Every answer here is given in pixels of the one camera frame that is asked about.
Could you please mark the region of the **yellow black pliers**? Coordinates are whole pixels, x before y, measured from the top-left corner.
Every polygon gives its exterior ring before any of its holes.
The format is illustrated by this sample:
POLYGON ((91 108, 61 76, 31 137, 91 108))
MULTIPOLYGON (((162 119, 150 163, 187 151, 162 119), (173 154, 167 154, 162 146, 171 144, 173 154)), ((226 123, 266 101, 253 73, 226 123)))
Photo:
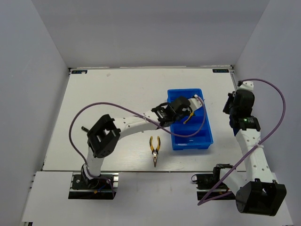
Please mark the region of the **yellow black pliers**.
POLYGON ((194 111, 192 111, 192 112, 189 114, 188 118, 183 122, 183 124, 186 124, 186 123, 187 123, 194 115, 195 115, 195 113, 194 113, 194 111))
POLYGON ((150 137, 149 139, 149 145, 150 145, 150 149, 151 149, 151 153, 152 153, 152 160, 153 160, 153 165, 154 167, 157 166, 157 162, 158 162, 158 153, 159 153, 159 150, 160 150, 160 146, 161 146, 161 140, 160 140, 160 137, 157 136, 157 147, 154 148, 153 146, 153 136, 150 137))

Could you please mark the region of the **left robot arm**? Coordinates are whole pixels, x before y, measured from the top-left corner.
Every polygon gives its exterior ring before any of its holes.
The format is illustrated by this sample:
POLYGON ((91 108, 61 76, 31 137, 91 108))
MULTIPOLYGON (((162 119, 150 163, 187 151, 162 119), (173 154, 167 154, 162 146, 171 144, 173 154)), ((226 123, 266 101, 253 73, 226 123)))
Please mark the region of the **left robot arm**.
POLYGON ((87 163, 81 169, 81 177, 88 188, 99 184, 104 158, 110 155, 117 142, 127 136, 168 127, 195 111, 191 99, 179 97, 175 101, 162 103, 152 108, 142 117, 133 115, 124 118, 112 118, 103 115, 87 133, 87 163))

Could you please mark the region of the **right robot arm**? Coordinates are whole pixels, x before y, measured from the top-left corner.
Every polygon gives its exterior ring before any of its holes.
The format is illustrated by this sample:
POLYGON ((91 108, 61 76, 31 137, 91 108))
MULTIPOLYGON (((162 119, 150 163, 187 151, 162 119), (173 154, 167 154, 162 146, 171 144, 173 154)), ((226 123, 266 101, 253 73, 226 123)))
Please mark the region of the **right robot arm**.
POLYGON ((276 181, 260 144, 261 128, 257 118, 251 115, 255 96, 244 89, 228 96, 223 112, 230 116, 230 126, 243 154, 246 177, 235 166, 218 164, 215 167, 218 172, 212 176, 213 184, 228 187, 240 213, 275 216, 286 196, 286 187, 276 181))

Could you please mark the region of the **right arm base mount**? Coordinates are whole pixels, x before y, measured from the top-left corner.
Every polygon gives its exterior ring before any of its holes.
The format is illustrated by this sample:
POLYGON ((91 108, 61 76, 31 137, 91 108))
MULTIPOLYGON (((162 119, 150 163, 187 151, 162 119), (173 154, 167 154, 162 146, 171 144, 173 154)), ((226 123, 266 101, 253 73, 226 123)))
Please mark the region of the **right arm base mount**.
MULTIPOLYGON (((214 179, 213 173, 194 174, 191 177, 191 182, 197 186, 197 200, 200 201, 217 181, 214 179)), ((229 191, 230 189, 225 184, 221 183, 212 193, 210 193, 207 199, 223 195, 229 191)))

